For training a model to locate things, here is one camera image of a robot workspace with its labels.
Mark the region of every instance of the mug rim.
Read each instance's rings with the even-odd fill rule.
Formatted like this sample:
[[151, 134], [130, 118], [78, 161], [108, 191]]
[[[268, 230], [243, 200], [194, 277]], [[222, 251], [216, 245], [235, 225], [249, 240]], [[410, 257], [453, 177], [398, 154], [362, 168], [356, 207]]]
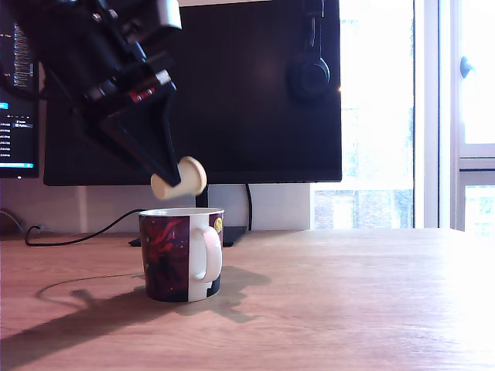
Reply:
[[225, 213], [225, 210], [216, 207], [171, 207], [167, 209], [150, 209], [141, 211], [139, 216], [193, 216], [193, 215], [212, 215]]

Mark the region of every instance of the white mug handle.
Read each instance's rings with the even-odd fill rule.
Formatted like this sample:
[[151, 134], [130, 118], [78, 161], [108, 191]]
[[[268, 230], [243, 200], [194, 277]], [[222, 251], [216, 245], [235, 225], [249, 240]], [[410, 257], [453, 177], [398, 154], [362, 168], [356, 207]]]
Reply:
[[194, 277], [202, 283], [213, 282], [222, 270], [222, 243], [217, 231], [211, 226], [198, 226], [196, 229], [203, 234], [207, 245], [207, 269]]

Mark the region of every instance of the window handle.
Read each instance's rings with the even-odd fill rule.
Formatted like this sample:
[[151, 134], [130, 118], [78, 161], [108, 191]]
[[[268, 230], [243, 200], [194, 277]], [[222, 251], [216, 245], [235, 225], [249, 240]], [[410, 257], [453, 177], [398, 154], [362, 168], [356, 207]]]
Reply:
[[467, 75], [470, 71], [473, 71], [475, 73], [476, 68], [474, 68], [474, 66], [468, 62], [467, 56], [463, 56], [461, 58], [461, 76], [463, 77], [463, 79], [467, 78]]

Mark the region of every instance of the black monitor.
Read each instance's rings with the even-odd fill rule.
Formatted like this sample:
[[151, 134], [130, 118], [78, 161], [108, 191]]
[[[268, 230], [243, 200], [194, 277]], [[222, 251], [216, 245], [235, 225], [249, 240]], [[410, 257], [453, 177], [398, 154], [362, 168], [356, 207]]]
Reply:
[[[183, 30], [163, 45], [178, 90], [170, 116], [177, 158], [198, 159], [210, 184], [340, 181], [338, 0], [326, 0], [323, 19], [329, 88], [310, 102], [292, 96], [287, 78], [303, 51], [302, 0], [185, 7], [181, 16]], [[47, 92], [48, 186], [149, 184], [84, 138], [50, 79]]]
[[[0, 63], [10, 84], [37, 92], [38, 68], [22, 30], [0, 2]], [[38, 103], [12, 97], [0, 88], [0, 179], [37, 178]]]

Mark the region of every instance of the monitor stand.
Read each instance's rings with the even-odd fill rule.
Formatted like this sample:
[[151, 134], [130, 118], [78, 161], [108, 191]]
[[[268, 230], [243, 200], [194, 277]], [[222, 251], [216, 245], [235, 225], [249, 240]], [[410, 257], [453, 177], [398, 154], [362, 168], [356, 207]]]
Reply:
[[[196, 207], [208, 207], [208, 185], [203, 193], [196, 197]], [[224, 247], [234, 246], [246, 233], [246, 226], [224, 226]]]

